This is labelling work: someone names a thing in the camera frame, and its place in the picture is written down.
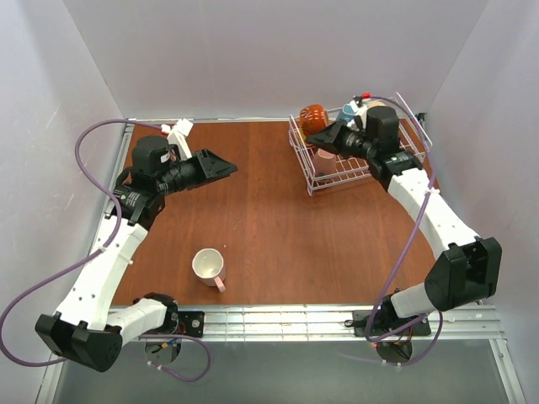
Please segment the white mug pink handle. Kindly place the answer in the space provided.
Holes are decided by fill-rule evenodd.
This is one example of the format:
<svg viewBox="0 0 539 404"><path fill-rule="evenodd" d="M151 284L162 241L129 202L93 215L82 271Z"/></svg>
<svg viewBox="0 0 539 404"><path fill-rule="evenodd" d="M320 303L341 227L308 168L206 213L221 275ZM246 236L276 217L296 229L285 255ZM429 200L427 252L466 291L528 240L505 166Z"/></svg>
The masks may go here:
<svg viewBox="0 0 539 404"><path fill-rule="evenodd" d="M199 250L193 257L191 268L203 284L216 287L221 293L226 291L224 281L227 270L224 258L215 248Z"/></svg>

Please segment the blue mug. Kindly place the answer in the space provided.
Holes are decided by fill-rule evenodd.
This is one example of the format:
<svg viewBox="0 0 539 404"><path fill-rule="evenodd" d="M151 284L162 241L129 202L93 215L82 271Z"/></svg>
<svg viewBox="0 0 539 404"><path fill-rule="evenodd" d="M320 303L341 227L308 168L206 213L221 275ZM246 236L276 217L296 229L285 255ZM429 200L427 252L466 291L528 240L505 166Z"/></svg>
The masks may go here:
<svg viewBox="0 0 539 404"><path fill-rule="evenodd" d="M354 124L357 110L355 104L345 104L339 111L336 120L344 121L347 125Z"/></svg>

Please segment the beige round mug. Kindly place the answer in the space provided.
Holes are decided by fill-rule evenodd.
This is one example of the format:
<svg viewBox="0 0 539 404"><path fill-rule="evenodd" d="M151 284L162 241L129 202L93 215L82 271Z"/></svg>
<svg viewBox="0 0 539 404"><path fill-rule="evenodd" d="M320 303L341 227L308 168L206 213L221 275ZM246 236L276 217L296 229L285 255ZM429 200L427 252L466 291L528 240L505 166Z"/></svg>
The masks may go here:
<svg viewBox="0 0 539 404"><path fill-rule="evenodd" d="M369 107L370 108L374 108L374 107L377 107L377 106L385 106L385 104L382 101L379 101L379 100L371 100L369 102Z"/></svg>

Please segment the yellow textured cup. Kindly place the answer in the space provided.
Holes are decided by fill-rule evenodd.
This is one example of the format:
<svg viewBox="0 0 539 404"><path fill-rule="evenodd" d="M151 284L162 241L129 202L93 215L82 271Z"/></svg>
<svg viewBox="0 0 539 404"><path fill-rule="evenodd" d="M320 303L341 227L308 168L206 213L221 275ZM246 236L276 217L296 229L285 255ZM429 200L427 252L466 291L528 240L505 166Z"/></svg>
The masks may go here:
<svg viewBox="0 0 539 404"><path fill-rule="evenodd" d="M298 126L298 130L299 130L300 136L301 136L301 138L303 140L303 143L304 143L305 147L306 148L311 147L312 145L307 141L307 136L306 136L306 134L305 134L305 132L304 132L301 125Z"/></svg>

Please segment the white mug brown dots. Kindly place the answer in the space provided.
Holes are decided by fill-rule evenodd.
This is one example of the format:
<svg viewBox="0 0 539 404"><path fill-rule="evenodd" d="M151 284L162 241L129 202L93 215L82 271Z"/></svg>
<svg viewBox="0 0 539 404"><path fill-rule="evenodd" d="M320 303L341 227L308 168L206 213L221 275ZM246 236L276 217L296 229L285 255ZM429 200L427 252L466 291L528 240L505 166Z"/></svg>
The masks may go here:
<svg viewBox="0 0 539 404"><path fill-rule="evenodd" d="M337 172L337 156L320 148L316 151L312 164L315 178L333 175Z"/></svg>

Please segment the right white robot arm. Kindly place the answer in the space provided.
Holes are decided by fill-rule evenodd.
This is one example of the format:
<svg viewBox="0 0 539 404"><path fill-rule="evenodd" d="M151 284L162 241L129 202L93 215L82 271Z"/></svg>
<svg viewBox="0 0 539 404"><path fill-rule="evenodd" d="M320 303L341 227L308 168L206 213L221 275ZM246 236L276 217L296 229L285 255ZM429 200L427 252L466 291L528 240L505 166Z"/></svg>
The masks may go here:
<svg viewBox="0 0 539 404"><path fill-rule="evenodd" d="M433 311L449 311L496 292L502 247L482 238L451 209L434 186L434 175L401 147L395 109L375 106L357 120L356 130L336 120L306 140L321 150L367 162L377 180L415 220L414 229L429 243L435 258L424 282L382 297L365 328L399 330Z"/></svg>

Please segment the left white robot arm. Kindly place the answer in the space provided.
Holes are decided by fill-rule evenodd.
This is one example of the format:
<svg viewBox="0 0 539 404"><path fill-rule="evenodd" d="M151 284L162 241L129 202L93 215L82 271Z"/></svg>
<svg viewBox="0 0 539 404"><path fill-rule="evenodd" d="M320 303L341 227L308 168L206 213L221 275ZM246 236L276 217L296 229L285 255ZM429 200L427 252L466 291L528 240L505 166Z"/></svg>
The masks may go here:
<svg viewBox="0 0 539 404"><path fill-rule="evenodd" d="M35 330L59 357L105 372L128 342L149 332L172 334L179 327L178 303L149 293L109 313L132 257L165 207L166 196L230 176L237 166L202 149L180 159L178 146L162 136L144 136L131 152L131 165L116 179L119 207L105 211L93 252L56 312L42 315Z"/></svg>

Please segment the brown black mug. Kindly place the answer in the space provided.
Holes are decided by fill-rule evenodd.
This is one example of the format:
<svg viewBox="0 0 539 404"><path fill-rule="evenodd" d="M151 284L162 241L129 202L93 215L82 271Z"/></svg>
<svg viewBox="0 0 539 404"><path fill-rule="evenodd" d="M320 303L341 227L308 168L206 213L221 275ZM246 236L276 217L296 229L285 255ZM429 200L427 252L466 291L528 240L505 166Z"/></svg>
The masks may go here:
<svg viewBox="0 0 539 404"><path fill-rule="evenodd" d="M312 104L300 111L300 125L306 136L316 134L329 125L326 109L320 104Z"/></svg>

